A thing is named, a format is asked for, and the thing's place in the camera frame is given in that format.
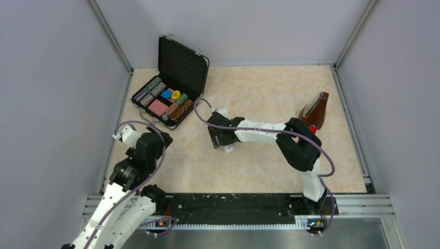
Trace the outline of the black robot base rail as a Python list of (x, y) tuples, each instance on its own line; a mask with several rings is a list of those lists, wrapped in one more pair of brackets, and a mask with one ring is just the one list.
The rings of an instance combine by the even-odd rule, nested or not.
[(164, 229), (177, 219), (181, 229), (293, 228), (324, 230), (338, 215), (334, 198), (314, 203), (293, 193), (169, 193), (150, 217), (162, 222), (148, 229)]

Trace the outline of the white remote control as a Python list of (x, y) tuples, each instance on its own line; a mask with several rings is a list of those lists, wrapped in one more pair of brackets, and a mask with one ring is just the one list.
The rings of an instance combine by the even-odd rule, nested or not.
[(234, 144), (223, 146), (223, 150), (225, 153), (229, 154), (235, 150)]

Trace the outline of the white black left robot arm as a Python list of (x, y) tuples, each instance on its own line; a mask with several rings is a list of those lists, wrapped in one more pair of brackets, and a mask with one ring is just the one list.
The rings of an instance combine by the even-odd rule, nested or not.
[(166, 192), (146, 183), (162, 165), (173, 142), (170, 134), (148, 124), (141, 133), (129, 122), (113, 134), (128, 145), (126, 158), (114, 166), (101, 201), (73, 242), (62, 248), (122, 248), (141, 223), (166, 209)]

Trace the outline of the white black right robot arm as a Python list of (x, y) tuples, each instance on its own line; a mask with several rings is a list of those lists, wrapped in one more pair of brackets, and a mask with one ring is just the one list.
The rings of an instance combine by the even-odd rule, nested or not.
[(259, 142), (277, 147), (287, 163), (300, 174), (305, 209), (317, 214), (325, 208), (327, 190), (320, 181), (320, 139), (298, 118), (285, 123), (229, 119), (214, 111), (207, 120), (214, 148), (231, 150), (235, 143)]

